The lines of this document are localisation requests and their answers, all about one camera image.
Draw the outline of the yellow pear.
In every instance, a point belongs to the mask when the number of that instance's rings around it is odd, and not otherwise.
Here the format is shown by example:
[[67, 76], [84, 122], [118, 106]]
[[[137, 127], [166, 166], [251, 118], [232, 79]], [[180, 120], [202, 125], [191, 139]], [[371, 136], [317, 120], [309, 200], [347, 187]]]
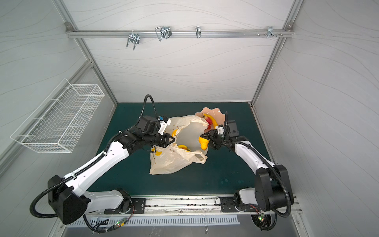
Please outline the yellow pear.
[[203, 138], [203, 137], [199, 137], [198, 139], [198, 142], [200, 143], [200, 147], [203, 151], [207, 150], [208, 149], [208, 144], [210, 142], [209, 139], [207, 138]]

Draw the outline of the large yellow banana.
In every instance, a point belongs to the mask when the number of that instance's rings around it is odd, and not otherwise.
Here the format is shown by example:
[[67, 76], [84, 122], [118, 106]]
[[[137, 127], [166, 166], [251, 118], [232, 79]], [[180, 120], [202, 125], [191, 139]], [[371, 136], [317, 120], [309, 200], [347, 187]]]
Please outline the large yellow banana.
[[186, 150], [186, 151], [190, 151], [190, 149], [185, 145], [178, 145], [178, 148]]

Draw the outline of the cream banana-print plastic bag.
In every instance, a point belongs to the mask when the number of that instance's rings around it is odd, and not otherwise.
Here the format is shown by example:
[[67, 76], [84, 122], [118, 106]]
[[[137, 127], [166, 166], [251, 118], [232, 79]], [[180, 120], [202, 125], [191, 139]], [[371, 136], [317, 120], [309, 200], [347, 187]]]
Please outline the cream banana-print plastic bag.
[[[164, 131], [175, 141], [166, 148], [152, 147], [151, 175], [172, 174], [191, 165], [204, 164], [207, 161], [208, 150], [203, 151], [198, 139], [208, 127], [205, 119], [196, 115], [171, 117], [171, 124]], [[178, 145], [187, 146], [190, 151], [178, 148]]]

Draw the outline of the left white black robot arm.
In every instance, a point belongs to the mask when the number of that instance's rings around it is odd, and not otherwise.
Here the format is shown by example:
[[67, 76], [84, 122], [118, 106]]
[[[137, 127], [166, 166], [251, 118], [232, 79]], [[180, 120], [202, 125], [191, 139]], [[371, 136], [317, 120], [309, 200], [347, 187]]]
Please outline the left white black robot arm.
[[63, 177], [53, 176], [48, 188], [30, 204], [29, 212], [40, 219], [58, 217], [63, 224], [71, 224], [88, 213], [112, 209], [127, 213], [132, 204], [130, 195], [122, 188], [90, 192], [89, 187], [115, 165], [145, 146], [166, 148], [175, 141], [166, 128], [171, 119], [155, 114], [140, 114], [130, 128], [119, 131], [105, 149], [80, 168]]

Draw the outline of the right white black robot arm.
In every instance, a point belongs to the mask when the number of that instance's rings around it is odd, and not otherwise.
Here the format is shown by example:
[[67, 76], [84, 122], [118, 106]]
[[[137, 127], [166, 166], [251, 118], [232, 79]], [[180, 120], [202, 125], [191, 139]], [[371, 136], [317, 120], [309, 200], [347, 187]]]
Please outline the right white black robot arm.
[[290, 216], [294, 195], [287, 168], [266, 159], [246, 136], [240, 135], [234, 120], [225, 120], [224, 124], [200, 135], [198, 141], [203, 150], [228, 148], [253, 171], [254, 199], [252, 202], [247, 200], [249, 188], [241, 189], [237, 196], [242, 204], [255, 204], [261, 210], [273, 211], [283, 218]]

